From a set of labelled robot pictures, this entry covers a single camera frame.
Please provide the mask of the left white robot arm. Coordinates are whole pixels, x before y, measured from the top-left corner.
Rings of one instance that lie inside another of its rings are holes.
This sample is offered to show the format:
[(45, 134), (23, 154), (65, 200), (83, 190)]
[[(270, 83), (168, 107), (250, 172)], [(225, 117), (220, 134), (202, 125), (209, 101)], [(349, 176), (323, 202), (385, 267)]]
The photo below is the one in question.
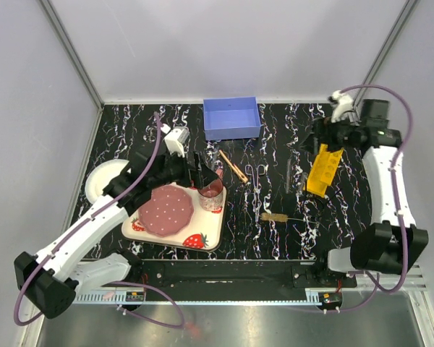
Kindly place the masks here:
[(85, 283), (89, 289), (117, 282), (136, 285), (142, 269), (122, 253), (95, 262), (91, 277), (78, 278), (76, 267), (108, 232), (150, 201), (154, 189), (173, 183), (204, 189), (219, 178), (199, 153), (193, 155), (195, 162), (189, 164), (186, 157), (176, 153), (154, 151), (148, 158), (136, 153), (103, 188), (91, 209), (57, 240), (34, 255), (19, 254), (14, 260), (20, 290), (14, 306), (15, 323), (25, 325), (20, 319), (23, 298), (32, 302), (40, 315), (53, 319), (71, 306)]

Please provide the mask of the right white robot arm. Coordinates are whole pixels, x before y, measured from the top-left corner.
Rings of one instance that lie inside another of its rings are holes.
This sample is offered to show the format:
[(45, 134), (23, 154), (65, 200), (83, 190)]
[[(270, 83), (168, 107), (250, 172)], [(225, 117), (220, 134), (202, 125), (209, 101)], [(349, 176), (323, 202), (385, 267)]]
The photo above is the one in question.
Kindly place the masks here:
[(314, 268), (321, 286), (331, 286), (340, 275), (375, 271), (403, 275), (429, 242), (417, 227), (407, 201), (402, 165), (401, 132), (388, 126), (386, 100), (365, 99), (358, 121), (316, 119), (305, 143), (315, 154), (303, 188), (324, 197), (332, 184), (345, 148), (359, 150), (371, 194), (371, 224), (350, 247), (331, 249)]

